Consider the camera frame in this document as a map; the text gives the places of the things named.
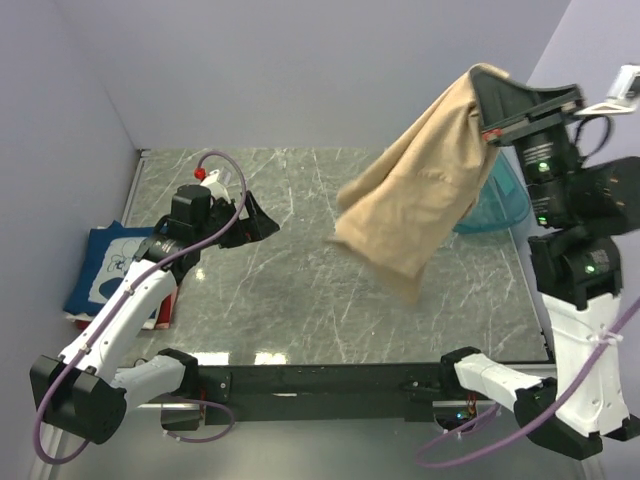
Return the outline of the beige t shirt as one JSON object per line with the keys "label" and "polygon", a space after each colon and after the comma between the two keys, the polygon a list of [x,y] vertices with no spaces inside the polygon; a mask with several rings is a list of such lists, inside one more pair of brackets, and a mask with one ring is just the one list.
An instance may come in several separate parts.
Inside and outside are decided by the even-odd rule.
{"label": "beige t shirt", "polygon": [[427,263],[475,206],[497,155],[483,139],[465,72],[339,190],[340,215],[328,243],[416,302]]}

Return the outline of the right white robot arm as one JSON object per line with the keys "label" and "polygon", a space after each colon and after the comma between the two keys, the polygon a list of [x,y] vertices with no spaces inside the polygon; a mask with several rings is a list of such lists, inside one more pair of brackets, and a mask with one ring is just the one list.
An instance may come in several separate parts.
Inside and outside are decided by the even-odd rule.
{"label": "right white robot arm", "polygon": [[629,315],[619,310],[622,260],[616,238],[639,227],[639,160],[589,165],[578,132],[593,119],[634,112],[639,69],[621,67],[605,101],[586,105],[577,85],[532,88],[475,67],[471,82],[482,131],[514,148],[543,236],[528,240],[549,314],[556,374],[540,378],[466,347],[443,356],[442,392],[475,392],[513,412],[536,445],[572,459],[598,454],[606,438],[627,441],[639,420],[624,401],[618,346]]}

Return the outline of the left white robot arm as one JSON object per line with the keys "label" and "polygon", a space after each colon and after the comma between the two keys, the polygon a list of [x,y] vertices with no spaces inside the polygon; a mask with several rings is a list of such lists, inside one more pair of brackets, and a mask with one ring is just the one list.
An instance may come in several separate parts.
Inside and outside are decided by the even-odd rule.
{"label": "left white robot arm", "polygon": [[125,415],[158,396],[199,396],[195,357],[165,348],[139,367],[121,358],[159,304],[211,246],[237,248],[280,229],[244,190],[240,201],[215,197],[203,184],[178,188],[169,214],[142,241],[125,278],[90,325],[57,357],[31,367],[36,423],[96,445],[110,439]]}

